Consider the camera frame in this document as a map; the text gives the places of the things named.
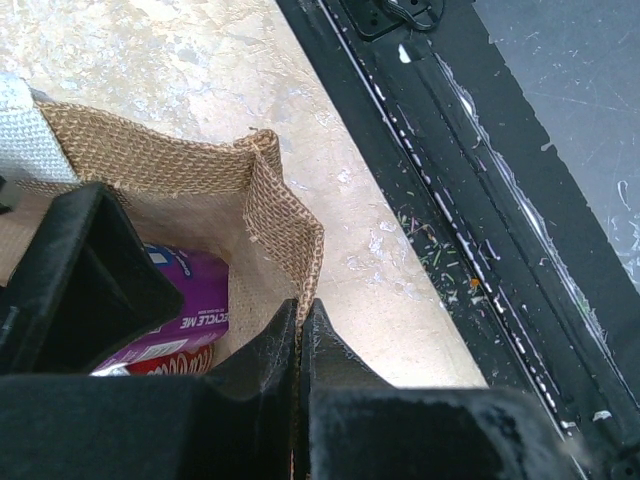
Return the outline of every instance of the concrete floor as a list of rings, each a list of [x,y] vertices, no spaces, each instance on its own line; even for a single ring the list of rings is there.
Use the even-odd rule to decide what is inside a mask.
[[[2,3],[0,69],[56,100],[192,140],[275,130],[287,182],[326,228],[318,296],[338,333],[395,385],[484,385],[272,0]]]

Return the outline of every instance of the purple package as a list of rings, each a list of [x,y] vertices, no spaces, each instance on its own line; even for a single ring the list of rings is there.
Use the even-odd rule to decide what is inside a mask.
[[[96,371],[209,345],[229,330],[229,267],[206,252],[145,245],[153,263],[184,295],[180,315],[130,343]]]

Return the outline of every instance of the wire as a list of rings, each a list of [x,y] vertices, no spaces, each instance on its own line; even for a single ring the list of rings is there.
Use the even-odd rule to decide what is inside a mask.
[[[435,30],[438,25],[440,25],[440,20],[442,20],[442,16],[444,15],[444,9],[447,0],[441,1],[442,8],[440,9],[440,15],[437,16],[433,13],[431,2],[429,2],[429,6],[427,7],[427,14],[431,18],[431,23],[428,24],[421,23],[416,20],[416,17],[414,17],[409,10],[399,5],[397,3],[397,0],[382,0],[382,8],[385,12],[403,19],[414,30],[418,30],[420,32],[429,32],[431,30]]]

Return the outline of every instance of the black plastic part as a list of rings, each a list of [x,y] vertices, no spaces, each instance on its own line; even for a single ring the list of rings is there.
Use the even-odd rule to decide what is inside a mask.
[[[0,377],[0,478],[288,480],[292,447],[301,479],[571,478],[531,400],[396,390],[336,335],[320,301],[304,325],[305,414],[294,418],[295,319],[288,300],[199,377]],[[308,421],[311,466],[299,440]]]
[[[342,0],[349,17],[362,38],[375,40],[404,22],[402,18],[391,15],[382,8],[384,1],[387,0]],[[399,6],[413,16],[426,11],[428,7],[428,1],[425,0],[397,1]]]
[[[0,374],[89,373],[182,302],[105,186],[61,195],[0,296]]]
[[[314,302],[302,334],[300,368],[300,432],[295,455],[296,480],[311,471],[309,460],[309,400],[322,388],[393,388],[373,372],[335,332],[322,303]]]
[[[0,478],[288,479],[295,313],[207,376],[0,377]]]
[[[502,390],[324,390],[311,397],[315,480],[570,479],[539,406]]]

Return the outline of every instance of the white fabric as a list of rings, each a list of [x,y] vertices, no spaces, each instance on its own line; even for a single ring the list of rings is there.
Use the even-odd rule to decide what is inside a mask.
[[[29,85],[0,72],[0,175],[11,180],[79,183]]]

